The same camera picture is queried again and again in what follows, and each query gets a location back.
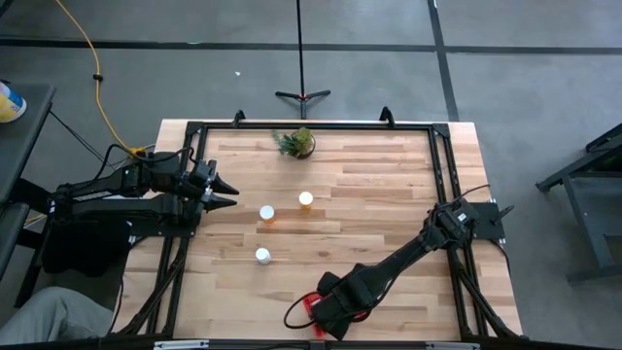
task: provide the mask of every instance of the orange cup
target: orange cup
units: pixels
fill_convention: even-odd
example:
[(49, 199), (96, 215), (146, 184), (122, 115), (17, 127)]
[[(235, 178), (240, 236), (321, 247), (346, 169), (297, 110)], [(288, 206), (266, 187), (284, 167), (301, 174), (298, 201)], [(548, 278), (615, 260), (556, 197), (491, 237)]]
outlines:
[(313, 194), (311, 192), (303, 192), (298, 197), (298, 200), (302, 209), (309, 210), (311, 209), (311, 203), (313, 203)]
[(259, 210), (259, 215), (261, 216), (261, 219), (266, 224), (274, 223), (274, 208), (272, 208), (271, 206), (269, 205), (262, 206), (261, 209)]

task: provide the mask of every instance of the potted plant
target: potted plant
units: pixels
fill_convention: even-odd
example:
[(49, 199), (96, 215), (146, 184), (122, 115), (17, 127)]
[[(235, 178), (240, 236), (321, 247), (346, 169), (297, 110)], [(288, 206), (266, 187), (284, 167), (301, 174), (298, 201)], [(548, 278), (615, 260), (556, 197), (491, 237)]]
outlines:
[(281, 155), (287, 154), (294, 158), (306, 159), (315, 150), (315, 137), (311, 134), (311, 130), (306, 127), (301, 127), (291, 135), (279, 135), (277, 130), (272, 130), (272, 137), (279, 146)]

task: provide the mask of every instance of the person's leg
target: person's leg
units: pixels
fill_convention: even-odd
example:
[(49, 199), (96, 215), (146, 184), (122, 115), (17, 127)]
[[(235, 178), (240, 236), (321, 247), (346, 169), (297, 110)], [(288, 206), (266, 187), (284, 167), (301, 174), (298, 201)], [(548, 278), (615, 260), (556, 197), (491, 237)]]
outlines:
[(112, 311), (78, 292), (49, 287), (0, 330), (0, 345), (104, 336), (112, 317)]

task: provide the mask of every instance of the gray floor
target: gray floor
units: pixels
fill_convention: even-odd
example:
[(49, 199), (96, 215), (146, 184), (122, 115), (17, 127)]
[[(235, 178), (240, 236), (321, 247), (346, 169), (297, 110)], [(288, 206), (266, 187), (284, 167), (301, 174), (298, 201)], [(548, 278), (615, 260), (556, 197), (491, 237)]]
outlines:
[[(66, 0), (96, 39), (203, 42), (295, 42), (294, 2)], [(622, 46), (616, 0), (437, 0), (448, 45)], [(424, 0), (303, 0), (307, 43), (433, 44)], [(52, 1), (16, 1), (0, 34), (78, 38)], [(155, 141), (164, 118), (297, 118), (273, 96), (297, 91), (296, 52), (100, 50), (102, 98), (123, 139)], [(312, 119), (376, 119), (388, 105), (396, 118), (447, 121), (435, 53), (308, 52), (309, 91), (331, 96)], [(622, 122), (622, 55), (450, 54), (461, 121), (475, 122), (492, 192), (515, 204), (505, 219), (512, 283), (525, 334), (539, 340), (620, 347), (622, 279), (579, 286), (565, 275), (593, 265), (566, 195), (534, 183), (580, 156), (592, 138)], [(0, 77), (50, 83), (54, 110), (97, 149), (113, 141), (92, 99), (87, 50), (3, 48)], [(62, 157), (68, 152), (72, 157)], [(25, 177), (48, 189), (84, 180), (98, 164), (54, 121), (46, 123)], [(18, 250), (0, 293), (13, 299), (28, 261)], [(99, 302), (92, 281), (76, 283)], [(12, 312), (0, 306), (6, 319)]]

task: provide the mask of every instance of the wooden table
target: wooden table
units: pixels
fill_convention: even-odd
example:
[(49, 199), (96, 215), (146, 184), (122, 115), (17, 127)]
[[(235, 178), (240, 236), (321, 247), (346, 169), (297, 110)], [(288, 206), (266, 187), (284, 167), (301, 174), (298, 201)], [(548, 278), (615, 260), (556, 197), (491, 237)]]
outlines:
[[(163, 121), (156, 149), (180, 149), (186, 122)], [(463, 192), (487, 184), (474, 124), (454, 122), (450, 130)], [(437, 202), (425, 132), (313, 133), (315, 153), (297, 160), (279, 155), (269, 130), (209, 131), (205, 158), (218, 161), (221, 177), (240, 191), (239, 203), (204, 215), (191, 241), (176, 337), (313, 338), (312, 329), (283, 326), (292, 302), (315, 290), (325, 271), (343, 275), (354, 263), (380, 262), (419, 232), (426, 211)], [(315, 196), (311, 210), (299, 208), (302, 191)], [(483, 190), (467, 198), (483, 201), (489, 196)], [(266, 204), (276, 209), (271, 225), (259, 218), (259, 208)], [(117, 329), (152, 291), (161, 245), (161, 238), (152, 237), (131, 251)], [(258, 247), (271, 252), (271, 264), (257, 264)], [(520, 333), (503, 255), (490, 242), (474, 242), (473, 252), (482, 293)], [(163, 305), (160, 320), (167, 297)], [(468, 297), (466, 308), (475, 330)], [(292, 324), (306, 321), (301, 306), (290, 318)], [(371, 317), (346, 335), (347, 340), (459, 338), (444, 251), (406, 269)]]

